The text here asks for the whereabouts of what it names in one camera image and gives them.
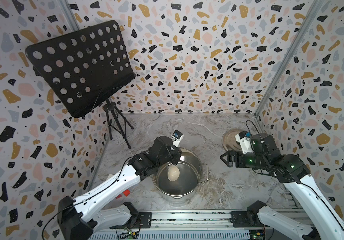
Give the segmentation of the cream plastic ladle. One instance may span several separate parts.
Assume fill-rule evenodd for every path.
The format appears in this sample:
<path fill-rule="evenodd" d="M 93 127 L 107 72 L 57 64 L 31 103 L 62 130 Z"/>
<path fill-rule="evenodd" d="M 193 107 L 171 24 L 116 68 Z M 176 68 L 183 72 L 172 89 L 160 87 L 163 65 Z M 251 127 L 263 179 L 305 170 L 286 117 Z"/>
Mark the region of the cream plastic ladle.
<path fill-rule="evenodd" d="M 175 165 L 170 165 L 167 172 L 168 180 L 171 182 L 175 182 L 176 180 L 178 180 L 179 176 L 180 176 L 179 168 Z"/>

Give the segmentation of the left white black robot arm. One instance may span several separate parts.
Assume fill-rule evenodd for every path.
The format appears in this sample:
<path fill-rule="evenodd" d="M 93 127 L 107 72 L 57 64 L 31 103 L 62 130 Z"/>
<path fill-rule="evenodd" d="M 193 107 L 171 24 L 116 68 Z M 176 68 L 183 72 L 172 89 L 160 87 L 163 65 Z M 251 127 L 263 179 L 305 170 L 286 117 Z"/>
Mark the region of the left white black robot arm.
<path fill-rule="evenodd" d="M 155 175 L 164 164 L 177 165 L 182 151 L 179 144 L 183 134 L 161 136 L 146 151 L 125 160 L 115 175 L 87 193 L 76 198 L 66 196 L 58 205 L 57 223 L 66 240 L 87 240 L 94 232 L 115 226 L 134 224 L 139 212 L 131 203 L 104 210 L 104 206 L 130 187 Z"/>

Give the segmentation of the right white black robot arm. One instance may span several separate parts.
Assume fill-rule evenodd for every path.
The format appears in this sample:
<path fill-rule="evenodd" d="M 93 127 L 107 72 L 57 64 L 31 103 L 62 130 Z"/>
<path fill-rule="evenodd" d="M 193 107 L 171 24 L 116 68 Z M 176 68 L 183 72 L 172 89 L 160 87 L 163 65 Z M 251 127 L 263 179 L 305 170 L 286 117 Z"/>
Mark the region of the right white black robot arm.
<path fill-rule="evenodd" d="M 246 131 L 236 137 L 240 151 L 227 151 L 220 159 L 227 167 L 250 168 L 258 174 L 276 178 L 297 199 L 311 225 L 295 221 L 266 203 L 250 205 L 247 221 L 251 226 L 264 225 L 292 240 L 344 240 L 344 221 L 318 188 L 305 163 L 296 155 L 281 154 L 273 136 L 251 135 Z"/>

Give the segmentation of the stainless steel pot lid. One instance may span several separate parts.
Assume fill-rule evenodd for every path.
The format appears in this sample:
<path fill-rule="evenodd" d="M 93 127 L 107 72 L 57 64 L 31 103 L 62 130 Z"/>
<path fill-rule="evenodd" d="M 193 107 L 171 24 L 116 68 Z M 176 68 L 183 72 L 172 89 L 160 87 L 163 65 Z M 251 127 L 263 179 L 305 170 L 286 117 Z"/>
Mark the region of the stainless steel pot lid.
<path fill-rule="evenodd" d="M 226 151 L 241 151 L 242 148 L 240 143 L 236 140 L 236 136 L 240 133 L 246 133 L 245 130 L 242 129 L 230 129 L 224 133 L 222 136 L 221 142 Z"/>

